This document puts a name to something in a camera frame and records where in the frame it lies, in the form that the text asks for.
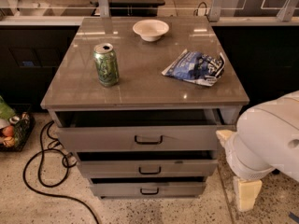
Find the crumpled bag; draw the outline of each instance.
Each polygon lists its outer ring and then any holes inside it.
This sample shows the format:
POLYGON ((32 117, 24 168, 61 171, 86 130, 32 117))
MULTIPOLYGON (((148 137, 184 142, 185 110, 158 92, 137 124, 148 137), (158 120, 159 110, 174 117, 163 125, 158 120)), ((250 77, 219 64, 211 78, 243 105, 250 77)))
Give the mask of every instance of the crumpled bag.
POLYGON ((0 95, 0 119, 9 120, 9 118, 15 115, 15 111, 5 102, 5 100, 0 95))
POLYGON ((191 82, 197 85, 212 86, 224 72, 225 59, 215 59, 199 51, 187 51, 181 55, 162 74, 166 77, 191 82))

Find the floor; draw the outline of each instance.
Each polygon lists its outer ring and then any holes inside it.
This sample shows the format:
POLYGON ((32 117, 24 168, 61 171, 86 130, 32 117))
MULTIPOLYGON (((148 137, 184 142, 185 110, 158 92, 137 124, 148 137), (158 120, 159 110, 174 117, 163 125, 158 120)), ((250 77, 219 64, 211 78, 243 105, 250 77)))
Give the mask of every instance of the floor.
MULTIPOLYGON (((82 204, 39 195, 25 186, 22 172, 31 157, 40 151, 39 135, 43 126, 50 121, 47 113, 34 113, 34 117, 36 126, 22 152, 0 152, 1 224, 96 223, 82 204)), ((50 142, 46 135, 41 140, 44 147, 50 142)), ((28 183, 40 191, 82 200, 91 207, 101 224, 292 224, 296 222, 289 217, 289 213, 299 216, 299 183, 282 173, 265 177, 253 210, 239 212, 233 192, 234 174, 226 163, 223 151, 220 152, 219 167, 207 179, 203 195, 193 199, 100 200, 93 196, 88 181, 79 173, 77 166, 70 170, 61 186, 44 188, 37 181, 39 161, 40 158, 37 158, 28 166, 28 183)), ((47 184, 53 184, 59 182, 64 173, 61 156, 46 154, 42 179, 47 184)))

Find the drawer cabinet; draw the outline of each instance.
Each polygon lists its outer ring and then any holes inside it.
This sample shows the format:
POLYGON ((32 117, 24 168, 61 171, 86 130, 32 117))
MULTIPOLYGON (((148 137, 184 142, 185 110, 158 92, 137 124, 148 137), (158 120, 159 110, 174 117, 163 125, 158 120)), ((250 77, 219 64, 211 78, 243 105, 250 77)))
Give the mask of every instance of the drawer cabinet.
POLYGON ((141 18, 85 18, 41 103, 100 198, 200 195, 217 166, 216 130, 234 126, 249 102, 206 17, 160 19, 169 31, 149 43, 132 30, 141 18), (94 66, 101 43, 117 53, 112 87, 101 86, 94 66), (221 79, 203 87, 163 76, 185 49, 221 52, 221 79))
POLYGON ((94 195, 194 197, 217 167, 215 109, 84 111, 58 129, 94 195))

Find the green can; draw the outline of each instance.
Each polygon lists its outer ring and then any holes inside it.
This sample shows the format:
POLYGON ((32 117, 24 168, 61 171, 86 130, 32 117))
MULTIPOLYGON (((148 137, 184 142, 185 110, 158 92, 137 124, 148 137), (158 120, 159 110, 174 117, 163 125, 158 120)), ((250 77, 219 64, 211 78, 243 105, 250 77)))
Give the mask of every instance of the green can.
POLYGON ((94 47, 93 58, 99 80, 103 86, 113 86, 119 82, 119 68, 116 53, 109 43, 94 47))

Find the countertop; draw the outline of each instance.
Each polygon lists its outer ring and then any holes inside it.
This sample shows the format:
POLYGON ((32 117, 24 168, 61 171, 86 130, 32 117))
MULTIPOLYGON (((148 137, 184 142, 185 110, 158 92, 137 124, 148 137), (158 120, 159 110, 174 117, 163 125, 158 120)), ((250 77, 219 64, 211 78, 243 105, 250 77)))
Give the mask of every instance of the countertop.
POLYGON ((206 17, 158 17, 170 29, 160 40, 146 42, 133 25, 144 18, 85 18, 64 56, 42 107, 55 110, 171 105, 246 105, 246 95, 206 17), (98 80, 93 48, 110 43, 117 54, 120 81, 106 88, 98 80), (212 87, 165 77, 162 71, 183 50, 226 59, 224 74, 212 87))

